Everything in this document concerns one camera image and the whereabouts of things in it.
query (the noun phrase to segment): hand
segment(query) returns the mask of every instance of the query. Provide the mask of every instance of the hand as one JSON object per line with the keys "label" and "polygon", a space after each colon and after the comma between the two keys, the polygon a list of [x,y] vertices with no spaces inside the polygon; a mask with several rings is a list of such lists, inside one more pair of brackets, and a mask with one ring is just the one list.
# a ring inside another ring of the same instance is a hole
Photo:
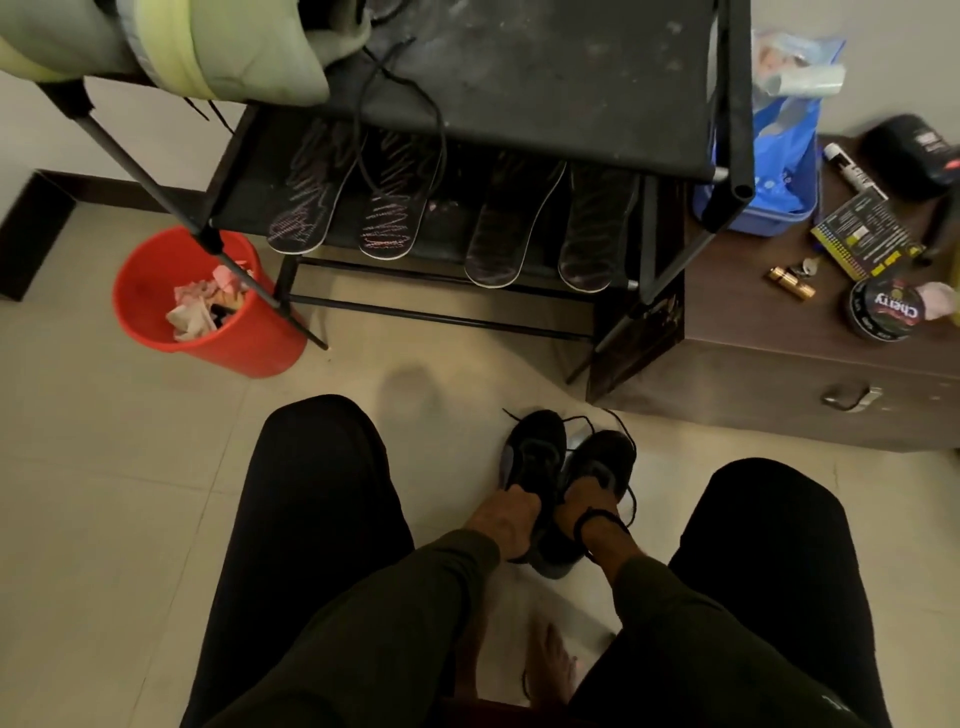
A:
{"label": "hand", "polygon": [[588,508],[610,511],[615,516],[616,496],[612,491],[600,487],[595,477],[581,477],[566,490],[564,502],[553,512],[553,520],[568,539],[573,538],[573,526]]}
{"label": "hand", "polygon": [[464,528],[496,541],[501,559],[516,559],[530,550],[530,534],[539,514],[540,497],[512,485],[484,500]]}

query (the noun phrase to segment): black baseboard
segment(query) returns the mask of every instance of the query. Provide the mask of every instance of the black baseboard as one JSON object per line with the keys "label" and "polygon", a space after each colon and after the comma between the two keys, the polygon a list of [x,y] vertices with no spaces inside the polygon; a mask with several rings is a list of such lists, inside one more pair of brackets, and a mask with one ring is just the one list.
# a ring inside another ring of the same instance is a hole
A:
{"label": "black baseboard", "polygon": [[[166,187],[191,217],[204,209],[204,193]],[[0,298],[23,301],[43,259],[77,202],[163,212],[136,182],[66,172],[34,172],[0,223]]]}
{"label": "black baseboard", "polygon": [[23,301],[76,201],[34,172],[0,223],[0,298]]}
{"label": "black baseboard", "polygon": [[[150,196],[137,182],[127,180],[109,180],[106,177],[90,177],[89,175],[72,175],[67,172],[48,172],[40,170],[40,174],[57,187],[66,192],[79,203],[93,203],[95,205],[111,205],[114,207],[131,207],[148,212],[164,212],[160,204]],[[182,189],[180,187],[165,187],[167,194],[173,198],[191,216],[203,209],[204,193],[196,189]]]}

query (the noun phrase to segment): drawer handle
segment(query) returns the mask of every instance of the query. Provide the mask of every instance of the drawer handle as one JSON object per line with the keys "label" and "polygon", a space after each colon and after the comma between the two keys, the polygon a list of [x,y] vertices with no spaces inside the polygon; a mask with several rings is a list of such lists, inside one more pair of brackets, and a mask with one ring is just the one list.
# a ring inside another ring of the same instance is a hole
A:
{"label": "drawer handle", "polygon": [[837,399],[837,395],[837,390],[831,390],[821,397],[821,401],[828,407],[833,407],[833,409],[846,412],[847,414],[853,414],[854,412],[863,412],[863,410],[883,397],[883,388],[870,387],[866,392],[860,395],[860,399],[857,400],[856,403],[851,407],[845,407],[840,400]]}

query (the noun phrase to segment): red bucket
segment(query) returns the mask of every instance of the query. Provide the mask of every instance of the red bucket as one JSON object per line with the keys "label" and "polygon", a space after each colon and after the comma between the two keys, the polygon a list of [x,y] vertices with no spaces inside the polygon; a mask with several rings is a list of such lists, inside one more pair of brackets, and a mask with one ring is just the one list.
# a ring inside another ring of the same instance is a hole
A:
{"label": "red bucket", "polygon": [[[263,272],[250,240],[237,232],[221,232],[224,251],[268,291],[274,282]],[[209,255],[186,228],[159,232],[139,245],[123,264],[113,284],[113,311],[134,341],[158,352],[184,352],[238,374],[262,377],[290,369],[306,346],[306,336],[281,319],[270,305],[248,291],[240,310],[222,328],[193,341],[174,341],[166,320],[174,307],[174,286],[208,280],[220,261]]]}

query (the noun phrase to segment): white marker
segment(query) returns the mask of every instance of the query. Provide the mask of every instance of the white marker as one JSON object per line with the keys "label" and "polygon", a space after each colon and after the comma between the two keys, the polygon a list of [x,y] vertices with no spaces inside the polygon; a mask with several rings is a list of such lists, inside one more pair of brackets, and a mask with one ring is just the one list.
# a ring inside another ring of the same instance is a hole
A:
{"label": "white marker", "polygon": [[843,178],[851,184],[857,192],[866,192],[868,189],[875,189],[877,194],[884,200],[889,200],[886,193],[880,189],[876,182],[870,179],[866,172],[856,166],[850,155],[843,151],[839,144],[828,144],[824,147],[824,159],[830,162],[838,170]]}

